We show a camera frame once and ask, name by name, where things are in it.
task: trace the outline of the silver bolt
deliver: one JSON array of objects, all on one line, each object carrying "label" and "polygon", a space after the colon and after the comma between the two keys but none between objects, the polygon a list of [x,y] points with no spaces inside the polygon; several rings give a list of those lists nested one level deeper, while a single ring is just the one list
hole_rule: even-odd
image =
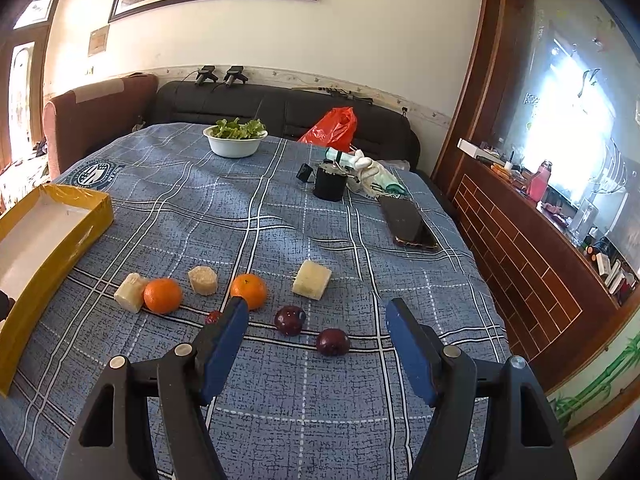
[{"label": "silver bolt", "polygon": [[525,366],[527,366],[527,362],[525,361],[524,357],[520,357],[519,355],[514,355],[510,359],[510,363],[511,366],[519,370],[522,370]]},{"label": "silver bolt", "polygon": [[455,345],[447,345],[442,351],[444,352],[444,355],[451,357],[452,359],[460,357],[460,354],[462,354],[462,350]]},{"label": "silver bolt", "polygon": [[124,357],[122,357],[121,355],[116,355],[116,357],[112,358],[111,361],[109,361],[109,366],[117,370],[118,368],[122,368],[124,366],[124,363],[126,362],[127,361]]},{"label": "silver bolt", "polygon": [[191,353],[191,350],[193,349],[191,348],[191,345],[189,343],[182,343],[181,345],[175,347],[174,352],[176,355],[184,357],[185,355],[189,355]]}]

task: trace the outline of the cardboard box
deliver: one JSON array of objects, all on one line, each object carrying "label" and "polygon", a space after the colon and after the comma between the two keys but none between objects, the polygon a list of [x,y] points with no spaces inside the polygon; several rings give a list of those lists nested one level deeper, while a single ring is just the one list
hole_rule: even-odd
[{"label": "cardboard box", "polygon": [[15,300],[0,331],[3,396],[49,301],[112,222],[109,195],[58,184],[38,186],[0,218],[0,290]]}]

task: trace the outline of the brick pattern panel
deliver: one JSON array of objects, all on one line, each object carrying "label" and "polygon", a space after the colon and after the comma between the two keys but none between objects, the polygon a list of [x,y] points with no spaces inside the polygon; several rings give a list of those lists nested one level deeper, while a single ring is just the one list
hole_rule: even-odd
[{"label": "brick pattern panel", "polygon": [[505,321],[511,350],[529,361],[582,313],[549,263],[465,175],[453,203],[460,232]]}]

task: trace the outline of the smartphone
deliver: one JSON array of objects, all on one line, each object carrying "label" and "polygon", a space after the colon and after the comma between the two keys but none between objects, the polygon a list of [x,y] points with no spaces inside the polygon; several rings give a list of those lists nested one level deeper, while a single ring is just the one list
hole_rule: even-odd
[{"label": "smartphone", "polygon": [[440,250],[438,239],[425,224],[415,203],[392,196],[380,196],[378,202],[396,245],[418,247],[427,251]]}]

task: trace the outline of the blue gripper pad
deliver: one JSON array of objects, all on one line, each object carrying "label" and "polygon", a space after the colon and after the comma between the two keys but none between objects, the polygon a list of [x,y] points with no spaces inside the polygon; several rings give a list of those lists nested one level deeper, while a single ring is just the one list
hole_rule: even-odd
[{"label": "blue gripper pad", "polygon": [[[438,393],[433,383],[431,363],[416,341],[420,334],[423,338],[426,336],[404,301],[396,299],[387,303],[385,324],[414,394],[433,407]],[[415,325],[413,331],[409,324]]]},{"label": "blue gripper pad", "polygon": [[215,337],[215,348],[204,364],[200,389],[203,406],[222,393],[226,378],[236,360],[242,338],[249,325],[249,308],[246,302],[241,298],[232,298],[216,325],[220,325],[222,330]]}]

